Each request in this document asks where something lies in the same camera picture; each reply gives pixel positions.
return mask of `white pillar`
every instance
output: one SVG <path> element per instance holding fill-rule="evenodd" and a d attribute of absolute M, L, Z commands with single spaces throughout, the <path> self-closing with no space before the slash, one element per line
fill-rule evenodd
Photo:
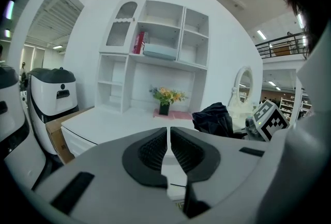
<path fill-rule="evenodd" d="M 300 107 L 301 107 L 301 99 L 302 99 L 302 84 L 301 84 L 299 78 L 296 77 L 295 99 L 294 99 L 294 105 L 293 105 L 293 109 L 292 109 L 290 125 L 293 125 L 298 118 Z"/>

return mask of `drawer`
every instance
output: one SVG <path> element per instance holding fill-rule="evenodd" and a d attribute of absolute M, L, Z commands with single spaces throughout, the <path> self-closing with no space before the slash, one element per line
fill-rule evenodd
<path fill-rule="evenodd" d="M 97 145 L 77 136 L 75 133 L 71 132 L 63 126 L 61 127 L 61 130 L 70 152 L 75 157 Z"/>

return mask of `arched cabinet door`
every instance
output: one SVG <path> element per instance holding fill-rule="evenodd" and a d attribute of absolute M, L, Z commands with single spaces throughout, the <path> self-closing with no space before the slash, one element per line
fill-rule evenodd
<path fill-rule="evenodd" d="M 137 23 L 146 0 L 121 0 L 102 40 L 100 53 L 128 54 L 138 33 Z"/>

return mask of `vanity mirror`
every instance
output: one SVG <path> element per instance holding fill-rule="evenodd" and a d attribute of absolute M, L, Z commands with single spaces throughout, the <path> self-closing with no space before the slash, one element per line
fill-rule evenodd
<path fill-rule="evenodd" d="M 253 74 L 250 67 L 242 67 L 232 88 L 232 97 L 228 112 L 234 123 L 245 125 L 246 117 L 253 114 L 252 94 L 254 89 Z"/>

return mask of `flower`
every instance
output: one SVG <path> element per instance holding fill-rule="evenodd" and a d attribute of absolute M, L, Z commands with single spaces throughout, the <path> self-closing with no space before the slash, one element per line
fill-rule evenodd
<path fill-rule="evenodd" d="M 177 101 L 184 101 L 188 97 L 183 92 L 177 92 L 176 90 L 170 90 L 164 87 L 156 88 L 151 87 L 149 92 L 152 93 L 153 97 L 160 101 L 161 105 L 173 104 Z"/>

